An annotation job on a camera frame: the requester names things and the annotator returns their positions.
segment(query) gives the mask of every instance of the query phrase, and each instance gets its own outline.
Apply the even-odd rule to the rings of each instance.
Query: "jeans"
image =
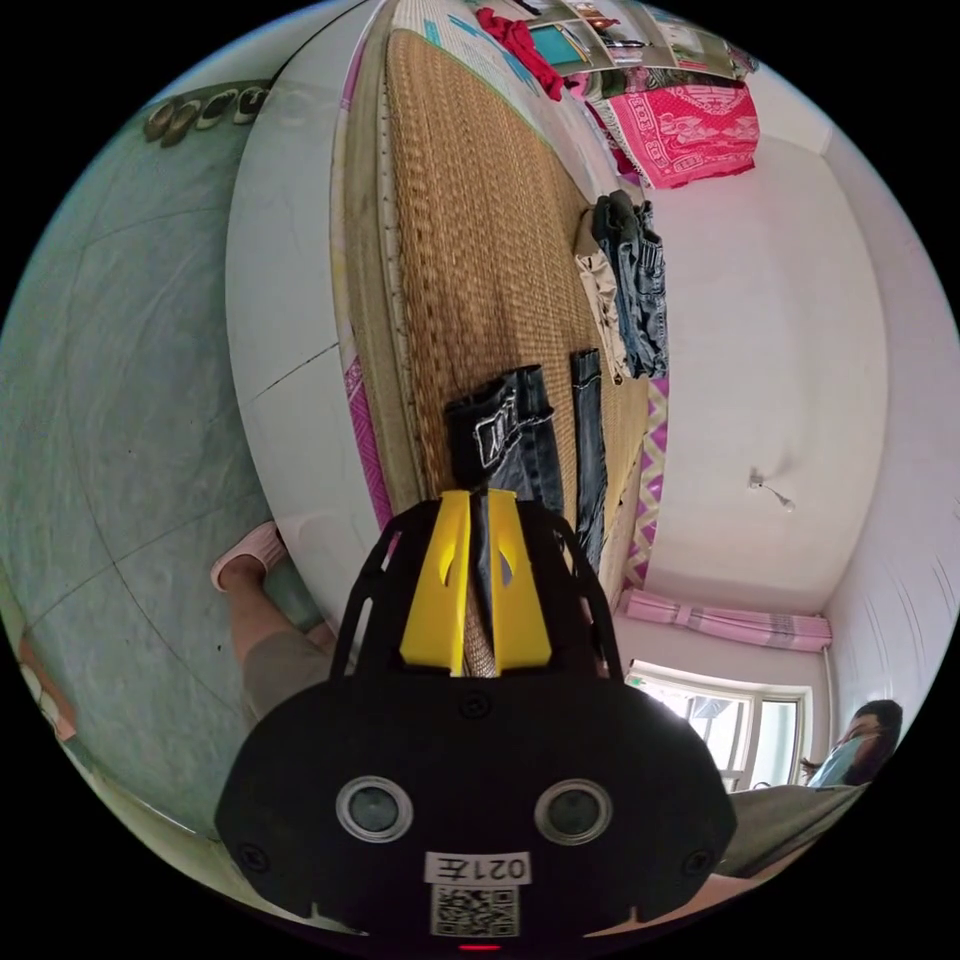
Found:
[[[471,493],[511,490],[518,500],[536,500],[563,515],[560,456],[553,408],[540,367],[512,370],[446,409],[453,476]],[[492,636],[490,537],[487,500],[474,497],[471,561],[477,577],[480,615]]]
[[[607,497],[607,453],[600,409],[600,351],[570,357],[573,419],[577,434],[577,539],[594,571],[603,550],[603,505]]]
[[[617,278],[620,336],[631,376],[653,379],[668,372],[667,293],[663,240],[653,231],[653,206],[635,207],[617,190],[600,197],[593,236]]]

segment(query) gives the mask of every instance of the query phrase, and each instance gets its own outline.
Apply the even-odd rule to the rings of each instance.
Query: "yellow clip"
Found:
[[[504,670],[546,666],[551,648],[517,513],[516,494],[491,490],[488,504],[493,652],[500,676]],[[510,568],[509,583],[503,582],[501,557]]]
[[[441,495],[440,512],[413,595],[400,644],[404,663],[463,669],[463,625],[467,615],[470,559],[470,495],[452,490]]]

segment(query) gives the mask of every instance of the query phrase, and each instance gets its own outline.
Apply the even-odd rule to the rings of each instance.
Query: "shoe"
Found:
[[[233,101],[237,99],[240,91],[224,90],[215,97],[207,101],[207,105],[200,112],[200,118],[197,120],[198,130],[209,130],[215,127],[222,119],[224,114],[233,106]]]
[[[265,87],[247,87],[237,101],[237,112],[233,115],[233,122],[253,123],[266,98],[267,90]]]
[[[211,568],[210,579],[213,585],[224,592],[220,584],[223,568],[237,557],[253,557],[263,564],[264,575],[268,574],[284,557],[287,548],[280,539],[280,531],[272,521],[261,523],[251,530],[236,546],[228,550]]]
[[[172,100],[168,100],[166,103],[157,107],[156,110],[147,117],[146,123],[143,125],[143,135],[147,138],[147,143],[153,143],[154,140],[159,140],[167,132],[167,127],[170,126],[173,115],[182,103],[182,97],[174,97]]]
[[[170,126],[160,140],[161,147],[175,147],[187,135],[190,125],[197,118],[200,107],[203,104],[199,100],[188,100],[173,115]]]

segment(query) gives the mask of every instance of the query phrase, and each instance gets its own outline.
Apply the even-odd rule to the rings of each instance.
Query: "gray floor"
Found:
[[[0,560],[78,739],[211,832],[244,735],[210,564],[268,519],[237,410],[224,250],[249,127],[136,120],[66,199],[0,340]],[[292,567],[271,591],[319,619]]]

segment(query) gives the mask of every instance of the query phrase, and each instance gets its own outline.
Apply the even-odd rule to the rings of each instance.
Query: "shorts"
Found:
[[[243,712],[250,727],[274,707],[330,676],[334,645],[291,630],[261,640],[243,663]]]

